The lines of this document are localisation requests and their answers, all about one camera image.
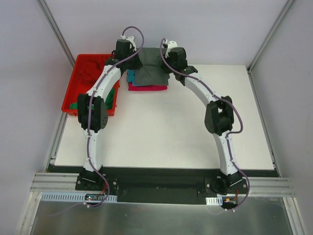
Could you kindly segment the grey t shirt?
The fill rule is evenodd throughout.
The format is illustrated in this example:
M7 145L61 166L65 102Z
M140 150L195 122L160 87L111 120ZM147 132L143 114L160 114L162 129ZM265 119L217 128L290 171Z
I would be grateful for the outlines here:
M144 47L138 56L142 67L134 70L134 84L168 86L170 76L162 70L163 60L159 48Z

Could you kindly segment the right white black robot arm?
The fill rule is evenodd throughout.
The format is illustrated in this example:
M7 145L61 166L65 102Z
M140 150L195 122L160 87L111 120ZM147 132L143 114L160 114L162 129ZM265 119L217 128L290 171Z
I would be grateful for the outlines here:
M165 73L190 89L204 104L204 124L214 137L219 159L220 174L210 183L210 189L221 195L233 192L243 179L235 158L231 135L243 131L243 122L229 96L218 96L202 80L198 70L188 65L186 51L177 45L162 44L160 48Z

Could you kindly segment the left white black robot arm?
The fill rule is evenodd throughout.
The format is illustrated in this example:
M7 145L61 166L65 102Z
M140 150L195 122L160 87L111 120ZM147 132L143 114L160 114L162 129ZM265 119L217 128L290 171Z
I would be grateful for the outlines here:
M102 137L108 123L108 111L105 104L113 86L126 70L142 66L134 36L123 36L117 40L116 48L106 60L102 73L85 94L77 98L78 122L84 130L86 157L75 185L76 190L102 190L107 188L100 176L102 168Z

